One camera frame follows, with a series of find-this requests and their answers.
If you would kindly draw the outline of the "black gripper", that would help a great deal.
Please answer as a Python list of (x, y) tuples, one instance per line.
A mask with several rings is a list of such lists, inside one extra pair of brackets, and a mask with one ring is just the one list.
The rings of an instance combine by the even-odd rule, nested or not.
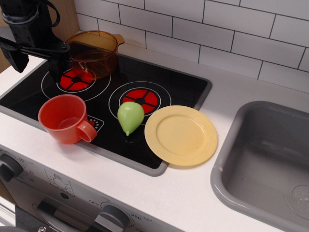
[(60, 82), (71, 57), (70, 47), (52, 32), (60, 22), (59, 12), (54, 22), (49, 11), (1, 11), (1, 17), (8, 27), (0, 29), (0, 47), (10, 65), (22, 73), (28, 55), (47, 59), (53, 81)]

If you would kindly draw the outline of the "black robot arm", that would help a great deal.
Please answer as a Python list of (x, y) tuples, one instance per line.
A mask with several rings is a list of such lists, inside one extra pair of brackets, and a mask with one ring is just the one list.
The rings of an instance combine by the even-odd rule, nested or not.
[(53, 80), (60, 82), (69, 69), (69, 45), (54, 35), (49, 9), (56, 7), (48, 0), (2, 0), (1, 17), (7, 24), (0, 28), (0, 48), (10, 65), (19, 73), (26, 68), (29, 56), (43, 58), (49, 63)]

